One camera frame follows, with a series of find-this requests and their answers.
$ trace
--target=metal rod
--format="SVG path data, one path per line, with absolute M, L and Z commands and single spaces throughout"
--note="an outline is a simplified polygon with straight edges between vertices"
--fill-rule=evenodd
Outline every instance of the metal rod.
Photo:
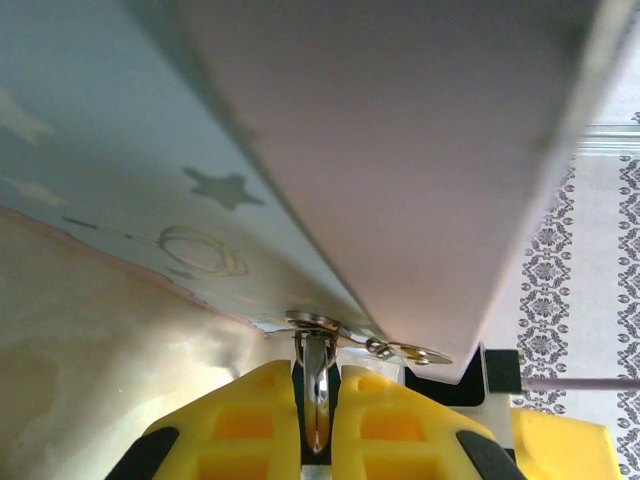
M 632 378 L 523 378 L 523 390 L 640 390 L 640 380 Z
M 329 359 L 326 336 L 307 335 L 304 344 L 304 425 L 306 439 L 313 453 L 324 450 L 329 442 Z

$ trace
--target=damask wallpaper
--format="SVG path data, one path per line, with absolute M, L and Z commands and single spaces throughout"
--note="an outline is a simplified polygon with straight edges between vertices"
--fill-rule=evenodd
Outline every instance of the damask wallpaper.
M 510 272 L 487 332 L 517 346 L 524 377 L 638 378 L 640 154 L 580 155 Z M 515 406 L 607 425 L 640 479 L 638 392 L 528 391 Z

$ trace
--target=grey star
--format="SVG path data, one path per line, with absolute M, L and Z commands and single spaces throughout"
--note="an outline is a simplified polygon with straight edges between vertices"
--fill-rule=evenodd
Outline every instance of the grey star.
M 169 273 L 176 275 L 178 277 L 182 277 L 186 280 L 195 280 L 196 277 L 194 277 L 193 275 L 191 275 L 189 272 L 181 272 L 180 270 L 174 270 L 173 268 L 167 268 L 167 270 L 169 271 Z
M 242 175 L 234 173 L 220 178 L 209 177 L 191 167 L 185 167 L 184 173 L 198 182 L 198 186 L 191 189 L 191 193 L 211 198 L 227 210 L 233 211 L 243 203 L 264 205 L 262 200 L 244 190 L 246 179 Z

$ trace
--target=black plastic piece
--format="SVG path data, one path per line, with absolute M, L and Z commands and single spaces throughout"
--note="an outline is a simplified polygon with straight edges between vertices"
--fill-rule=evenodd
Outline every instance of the black plastic piece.
M 485 350 L 484 361 L 489 393 L 522 393 L 517 350 Z
M 164 427 L 136 440 L 105 480 L 152 480 L 180 432 Z
M 338 390 L 340 389 L 340 371 L 337 365 L 329 369 L 329 420 L 331 430 L 329 431 L 329 443 L 318 455 L 307 445 L 304 428 L 304 371 L 302 367 L 295 364 L 291 374 L 293 379 L 293 389 L 298 407 L 298 423 L 300 425 L 300 462 L 302 465 L 331 465 L 331 436 L 333 435 L 333 416 L 338 404 Z
M 493 440 L 469 430 L 460 430 L 456 437 L 482 480 L 527 480 Z
M 507 452 L 507 455 L 509 455 L 511 461 L 517 465 L 518 462 L 516 462 L 516 451 L 513 448 L 505 448 L 504 451 Z
M 479 348 L 457 385 L 416 377 L 408 368 L 404 369 L 404 375 L 407 388 L 448 407 L 477 407 L 482 405 L 486 396 L 482 353 Z

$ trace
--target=star decal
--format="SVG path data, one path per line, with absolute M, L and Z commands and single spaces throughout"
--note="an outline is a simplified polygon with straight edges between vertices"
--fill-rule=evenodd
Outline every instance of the star decal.
M 180 270 L 174 270 L 173 268 L 167 268 L 167 271 L 173 275 L 182 277 L 185 280 L 196 280 L 196 277 L 191 275 L 189 272 L 181 272 Z
M 6 88 L 0 88 L 0 126 L 31 145 L 39 145 L 41 135 L 51 135 L 55 132 L 51 125 L 25 112 Z
M 0 176 L 0 180 L 16 187 L 20 195 L 23 197 L 44 202 L 51 207 L 58 208 L 61 205 L 69 203 L 64 198 L 54 195 L 47 189 L 47 187 L 39 184 L 38 182 L 19 182 L 13 178 L 2 176 Z
M 190 167 L 185 167 L 184 173 L 198 182 L 191 193 L 215 200 L 226 210 L 233 211 L 241 204 L 264 205 L 262 200 L 245 191 L 246 179 L 242 175 L 234 173 L 226 177 L 210 177 Z

